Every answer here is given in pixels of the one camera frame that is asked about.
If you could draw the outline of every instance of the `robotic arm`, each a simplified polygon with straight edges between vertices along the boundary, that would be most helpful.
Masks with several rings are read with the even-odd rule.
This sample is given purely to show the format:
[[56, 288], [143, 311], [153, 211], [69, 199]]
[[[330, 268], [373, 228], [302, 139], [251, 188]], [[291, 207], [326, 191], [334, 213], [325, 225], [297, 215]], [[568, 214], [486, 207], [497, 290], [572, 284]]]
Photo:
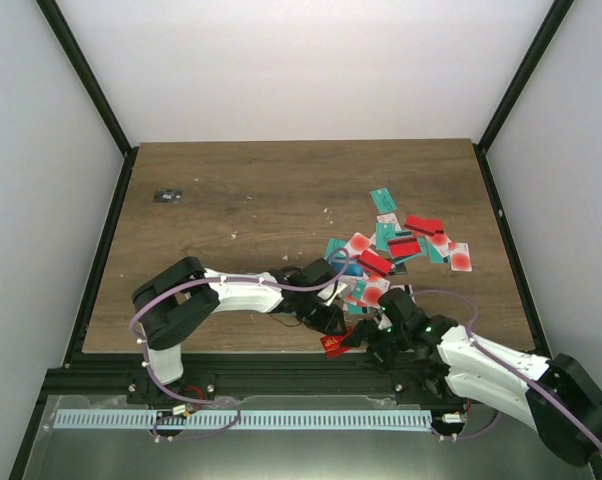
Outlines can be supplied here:
[[[214, 312], [288, 313], [322, 333], [346, 333], [343, 311], [332, 303], [347, 288], [345, 283], [335, 282], [323, 290], [294, 291], [295, 287], [322, 285], [335, 277], [322, 258], [303, 269], [287, 267], [231, 277], [231, 282], [226, 281], [226, 274], [203, 268], [198, 259], [187, 257], [134, 292], [133, 303], [139, 311], [185, 282], [215, 280], [184, 290], [186, 299], [181, 303], [176, 296], [168, 296], [140, 319], [150, 364], [162, 384], [181, 378], [181, 342]], [[428, 317], [401, 289], [390, 289], [379, 305], [380, 311], [360, 321], [343, 340], [343, 346], [365, 343], [368, 352], [389, 369], [396, 368], [404, 352], [431, 362], [436, 367], [432, 369], [436, 378], [435, 386], [429, 388], [437, 390], [438, 395], [469, 398], [520, 420], [572, 465], [583, 466], [597, 453], [592, 439], [529, 384], [536, 382], [568, 415], [592, 432], [594, 440], [601, 441], [602, 392], [576, 360], [563, 354], [548, 359], [476, 335], [470, 338], [466, 328], [456, 321], [441, 315]]]

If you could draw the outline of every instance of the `white vent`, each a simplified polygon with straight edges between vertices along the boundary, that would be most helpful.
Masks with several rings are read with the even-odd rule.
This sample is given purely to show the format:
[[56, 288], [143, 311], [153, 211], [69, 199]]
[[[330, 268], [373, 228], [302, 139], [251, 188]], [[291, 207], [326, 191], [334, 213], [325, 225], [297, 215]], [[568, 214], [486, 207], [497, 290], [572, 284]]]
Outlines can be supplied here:
[[[159, 429], [214, 430], [230, 423], [236, 413], [230, 410], [202, 410], [187, 419], [168, 419]], [[59, 410], [58, 429], [150, 429], [157, 419], [154, 410]], [[361, 410], [243, 410], [233, 430], [430, 430], [429, 411]]]

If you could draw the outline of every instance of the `gray wall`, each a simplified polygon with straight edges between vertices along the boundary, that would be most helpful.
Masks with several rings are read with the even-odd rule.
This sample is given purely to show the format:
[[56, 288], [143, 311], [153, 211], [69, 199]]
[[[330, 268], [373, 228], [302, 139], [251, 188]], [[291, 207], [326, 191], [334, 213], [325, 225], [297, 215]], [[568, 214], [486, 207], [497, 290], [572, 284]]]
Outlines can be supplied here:
[[33, 0], [0, 0], [0, 479], [59, 366], [121, 157]]
[[551, 0], [59, 0], [130, 141], [478, 140]]
[[602, 1], [575, 2], [489, 160], [551, 348], [602, 386]]

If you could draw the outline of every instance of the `brown wooden surface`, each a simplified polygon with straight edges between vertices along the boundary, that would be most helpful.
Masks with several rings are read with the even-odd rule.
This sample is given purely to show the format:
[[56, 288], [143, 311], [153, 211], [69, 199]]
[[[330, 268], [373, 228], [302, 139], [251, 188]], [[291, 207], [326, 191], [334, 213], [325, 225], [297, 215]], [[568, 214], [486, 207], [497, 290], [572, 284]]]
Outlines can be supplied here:
[[[463, 293], [481, 309], [479, 334], [532, 348], [470, 141], [383, 140], [142, 145], [84, 351], [136, 351], [127, 331], [132, 291], [184, 256], [224, 272], [264, 271], [321, 257], [330, 237], [371, 235], [377, 211], [369, 192], [381, 187], [393, 195], [400, 221], [408, 213], [441, 218], [451, 239], [469, 244], [473, 264], [460, 273], [418, 258], [393, 282]], [[154, 203], [160, 188], [183, 190], [180, 203]], [[460, 322], [470, 313], [441, 296], [417, 303]], [[184, 351], [319, 351], [319, 337], [267, 315], [219, 313]]]

